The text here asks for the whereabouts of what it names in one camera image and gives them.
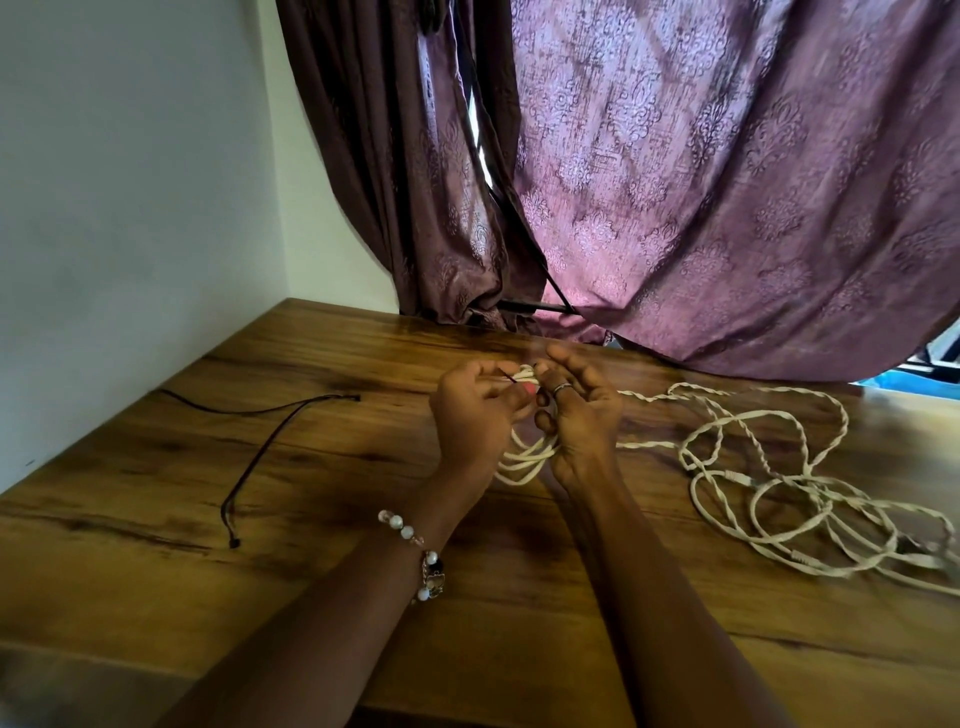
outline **table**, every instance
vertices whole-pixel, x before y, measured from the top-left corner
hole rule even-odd
[[[543,346],[281,303],[167,386],[226,409],[325,392],[362,400],[315,404],[283,431],[238,499],[236,550],[227,548],[220,502],[283,413],[209,415],[149,394],[9,490],[0,497],[5,659],[78,661],[187,685],[431,471],[438,448],[427,395],[444,370],[478,356],[531,361]],[[635,352],[582,349],[618,388],[749,386]],[[852,425],[822,472],[960,516],[955,402],[828,389]],[[745,401],[796,414],[815,449],[836,428],[817,398]],[[679,440],[701,421],[681,405],[631,400],[623,437]],[[796,457],[786,425],[757,432],[775,464]],[[734,459],[747,453],[732,444]],[[960,716],[960,602],[878,575],[815,579],[776,565],[700,518],[675,455],[619,458],[697,592],[802,725],[947,725]],[[799,522],[784,501],[769,515]],[[406,615],[363,705],[485,725],[633,724],[584,562],[541,482],[494,483],[444,561],[444,597]]]

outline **silver ring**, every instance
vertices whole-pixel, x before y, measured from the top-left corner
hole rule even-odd
[[[563,384],[554,387],[554,388],[553,388],[553,392],[551,393],[551,394],[553,394],[553,399],[555,400],[555,399],[557,398],[557,393],[558,393],[560,390],[565,389],[566,387],[572,387],[572,386],[573,386],[573,385],[570,384],[570,382],[565,381]]]

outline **hand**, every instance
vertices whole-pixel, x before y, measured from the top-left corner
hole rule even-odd
[[[559,433],[560,452],[550,461],[553,474],[572,496],[599,480],[619,480],[616,465],[616,434],[623,401],[612,384],[580,355],[551,344],[549,359],[534,366],[542,388],[538,404],[549,403],[552,393],[565,382],[572,386],[557,393],[557,418],[541,410],[537,427],[547,434]]]
[[[441,377],[430,396],[441,469],[487,487],[510,443],[514,423],[536,408],[533,395],[522,384],[503,378],[517,371],[519,366],[512,361],[470,361]]]

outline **purple curtain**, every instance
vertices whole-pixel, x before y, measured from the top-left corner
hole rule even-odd
[[[516,192],[587,320],[548,330],[850,381],[957,311],[957,3],[514,0],[512,24]]]
[[[435,0],[276,6],[333,192],[393,274],[401,312],[528,328],[494,304],[540,299],[542,255],[516,244],[484,184],[449,8]],[[472,5],[462,6],[475,32]],[[491,108],[483,121],[512,129],[515,154],[516,83],[500,83],[513,73],[509,20],[509,0],[478,7],[476,27],[499,33],[492,48],[508,52],[478,54],[476,71]]]

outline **white wall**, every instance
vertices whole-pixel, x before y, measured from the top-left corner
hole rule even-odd
[[[4,3],[0,489],[285,297],[254,3]]]
[[[290,71],[276,2],[258,0],[258,6],[290,295],[396,313],[390,275],[360,241],[330,190]]]

